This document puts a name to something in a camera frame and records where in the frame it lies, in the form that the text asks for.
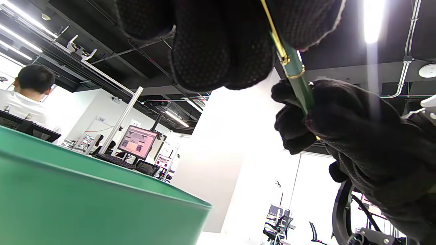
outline dotted grip glove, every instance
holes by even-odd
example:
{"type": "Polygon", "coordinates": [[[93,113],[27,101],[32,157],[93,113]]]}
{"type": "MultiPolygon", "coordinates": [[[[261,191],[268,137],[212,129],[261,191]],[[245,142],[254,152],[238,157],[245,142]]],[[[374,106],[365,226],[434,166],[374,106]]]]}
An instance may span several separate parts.
{"type": "Polygon", "coordinates": [[[330,172],[340,171],[341,181],[349,177],[406,235],[420,241],[435,236],[434,131],[424,132],[377,95],[347,82],[314,81],[312,92],[315,105],[304,117],[288,81],[272,88],[272,98],[285,104],[275,123],[285,148],[296,154],[320,137],[337,160],[330,172]]]}
{"type": "MultiPolygon", "coordinates": [[[[317,44],[337,26],[345,0],[268,0],[284,40],[317,44]]],[[[176,27],[171,70],[184,88],[251,87],[273,68],[276,51],[260,0],[116,0],[121,28],[147,41],[176,27]]]]}

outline black ceiling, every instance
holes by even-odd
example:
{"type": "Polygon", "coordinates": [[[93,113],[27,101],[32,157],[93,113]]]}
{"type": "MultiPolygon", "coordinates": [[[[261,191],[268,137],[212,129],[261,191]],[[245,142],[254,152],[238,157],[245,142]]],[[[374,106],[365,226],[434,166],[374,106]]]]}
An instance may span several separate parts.
{"type": "MultiPolygon", "coordinates": [[[[396,91],[414,1],[386,0],[384,24],[376,48],[378,60],[375,61],[379,63],[381,84],[379,92],[382,94],[393,94],[396,91]]],[[[58,38],[58,42],[66,45],[71,38],[78,35],[76,44],[83,46],[89,52],[96,48],[96,54],[88,62],[130,89],[144,87],[139,101],[178,100],[186,95],[197,96],[177,87],[172,80],[169,53],[174,34],[170,33],[148,42],[129,40],[117,27],[112,0],[11,0],[11,2],[35,19],[41,20],[53,32],[58,33],[69,25],[68,30],[58,38]],[[41,12],[50,16],[51,20],[43,21],[41,12]]],[[[329,76],[365,87],[368,47],[363,37],[361,5],[362,0],[347,0],[337,30],[329,34],[318,46],[302,54],[307,69],[307,79],[329,76]]],[[[436,33],[434,9],[436,9],[436,1],[422,0],[412,45],[412,56],[416,59],[431,61],[436,58],[436,47],[432,45],[436,33]]],[[[54,69],[59,74],[57,83],[69,91],[104,88],[113,95],[125,98],[124,101],[129,100],[130,95],[119,87],[110,85],[100,75],[84,69],[77,60],[66,56],[47,41],[42,41],[8,16],[0,14],[0,21],[12,26],[14,30],[19,30],[29,40],[41,43],[45,57],[39,58],[38,62],[54,69]],[[58,63],[58,66],[53,66],[53,61],[58,63]],[[73,72],[66,72],[65,67],[73,72]]],[[[432,80],[422,79],[417,75],[418,69],[425,64],[427,64],[425,61],[412,63],[410,74],[406,78],[407,86],[402,95],[410,95],[413,91],[422,93],[426,89],[430,91],[429,93],[433,92],[432,80]]],[[[407,103],[416,102],[416,99],[399,97],[396,101],[399,101],[399,111],[401,111],[407,103]]],[[[157,114],[154,112],[156,108],[148,106],[150,105],[140,103],[135,105],[144,114],[156,118],[157,114]]],[[[183,128],[171,118],[166,118],[163,124],[176,132],[191,133],[201,113],[187,102],[173,102],[172,109],[188,122],[190,128],[183,128]]]]}

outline man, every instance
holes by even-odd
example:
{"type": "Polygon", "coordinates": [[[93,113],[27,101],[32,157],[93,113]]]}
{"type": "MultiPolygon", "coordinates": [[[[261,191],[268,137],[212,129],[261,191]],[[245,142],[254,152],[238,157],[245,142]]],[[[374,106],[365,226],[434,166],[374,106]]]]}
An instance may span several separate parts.
{"type": "Polygon", "coordinates": [[[48,116],[41,103],[44,96],[49,95],[55,83],[55,75],[40,65],[29,65],[21,69],[15,78],[15,91],[0,90],[0,109],[28,119],[41,127],[60,132],[60,128],[48,116]]]}

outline green container rim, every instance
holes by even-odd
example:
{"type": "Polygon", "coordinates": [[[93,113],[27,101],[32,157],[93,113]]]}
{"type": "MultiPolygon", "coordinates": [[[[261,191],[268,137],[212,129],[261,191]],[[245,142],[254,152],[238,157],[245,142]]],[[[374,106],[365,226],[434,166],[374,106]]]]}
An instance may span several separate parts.
{"type": "MultiPolygon", "coordinates": [[[[27,135],[25,133],[18,132],[18,131],[15,131],[13,129],[9,129],[9,128],[0,126],[0,131],[3,130],[3,129],[6,129],[6,131],[8,131],[9,133],[14,133],[17,136],[20,136],[21,138],[24,138],[26,140],[29,140],[29,139],[37,140],[37,141],[39,140],[39,143],[43,143],[46,146],[49,146],[49,147],[51,147],[53,149],[56,149],[56,150],[64,150],[64,151],[66,151],[68,153],[72,153],[72,154],[80,154],[80,153],[72,152],[71,150],[68,150],[68,149],[64,149],[61,146],[57,146],[57,145],[54,145],[52,143],[48,143],[47,141],[44,141],[44,140],[41,140],[41,139],[38,139],[38,138],[34,138],[34,137],[32,137],[30,135],[27,135]]],[[[20,159],[20,160],[22,160],[23,163],[26,163],[26,164],[36,164],[36,166],[45,167],[45,168],[52,169],[52,170],[55,170],[55,171],[66,172],[68,174],[76,174],[76,175],[79,175],[81,177],[92,178],[92,179],[97,180],[97,181],[103,181],[103,182],[106,182],[106,183],[115,184],[115,185],[121,186],[123,188],[128,188],[128,189],[131,189],[131,190],[133,189],[133,190],[136,190],[136,191],[139,191],[139,192],[149,193],[149,194],[157,195],[157,196],[160,196],[160,197],[163,197],[163,198],[168,198],[168,199],[177,200],[177,201],[180,201],[180,202],[183,202],[183,203],[193,204],[193,205],[196,205],[196,206],[202,206],[202,207],[204,207],[205,209],[208,209],[208,210],[211,210],[213,208],[213,206],[210,203],[208,203],[208,202],[206,202],[206,201],[196,197],[195,195],[192,195],[192,194],[190,194],[190,193],[188,193],[186,191],[183,191],[183,190],[181,190],[181,189],[179,189],[179,188],[177,188],[175,186],[172,186],[170,184],[164,183],[164,182],[162,182],[160,180],[156,180],[154,178],[152,179],[152,181],[159,182],[160,184],[165,184],[165,185],[167,185],[168,187],[170,187],[172,189],[184,192],[184,193],[186,193],[186,194],[196,198],[199,202],[194,202],[194,201],[185,200],[185,199],[181,199],[181,198],[177,198],[177,197],[163,195],[163,194],[160,194],[160,193],[155,192],[155,191],[149,191],[149,190],[142,189],[142,188],[139,188],[139,187],[135,187],[135,186],[132,186],[132,185],[129,185],[129,184],[120,183],[119,181],[113,181],[113,180],[109,180],[109,179],[106,179],[106,178],[103,178],[103,177],[98,177],[98,176],[94,176],[94,175],[91,175],[91,174],[86,174],[86,173],[83,173],[83,172],[80,172],[80,171],[77,171],[77,170],[72,170],[72,169],[69,169],[69,168],[66,168],[66,167],[61,167],[61,166],[58,166],[58,165],[55,165],[55,164],[48,163],[48,162],[43,161],[43,160],[39,161],[39,160],[34,160],[34,159],[28,159],[28,158],[23,157],[23,156],[14,155],[14,154],[12,154],[12,153],[10,153],[8,151],[5,151],[2,148],[0,148],[0,156],[5,156],[5,157],[8,157],[8,158],[12,158],[12,159],[20,159]]],[[[131,171],[131,170],[125,169],[123,167],[120,167],[120,166],[117,166],[117,165],[114,165],[114,164],[111,164],[111,165],[113,165],[114,167],[119,167],[121,170],[129,171],[132,174],[137,174],[137,175],[140,175],[142,177],[151,178],[150,176],[147,176],[147,175],[139,173],[139,172],[131,171]]]]}

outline computer monitor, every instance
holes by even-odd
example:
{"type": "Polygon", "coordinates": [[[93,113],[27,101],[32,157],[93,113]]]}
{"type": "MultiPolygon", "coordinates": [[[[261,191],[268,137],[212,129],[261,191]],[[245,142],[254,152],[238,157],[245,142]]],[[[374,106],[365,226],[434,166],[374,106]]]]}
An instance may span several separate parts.
{"type": "Polygon", "coordinates": [[[282,217],[283,215],[289,216],[289,212],[290,212],[289,209],[271,204],[271,206],[269,207],[268,214],[272,216],[278,215],[279,217],[282,217]]]}
{"type": "Polygon", "coordinates": [[[43,128],[32,121],[24,120],[4,111],[0,111],[0,125],[50,143],[53,143],[61,136],[60,134],[43,128]]]}
{"type": "Polygon", "coordinates": [[[146,175],[154,176],[156,172],[159,170],[159,166],[156,166],[151,163],[147,163],[143,160],[139,160],[137,164],[138,168],[136,171],[141,172],[146,175]]]}
{"type": "Polygon", "coordinates": [[[118,149],[145,160],[156,137],[155,132],[130,125],[118,149]]]}

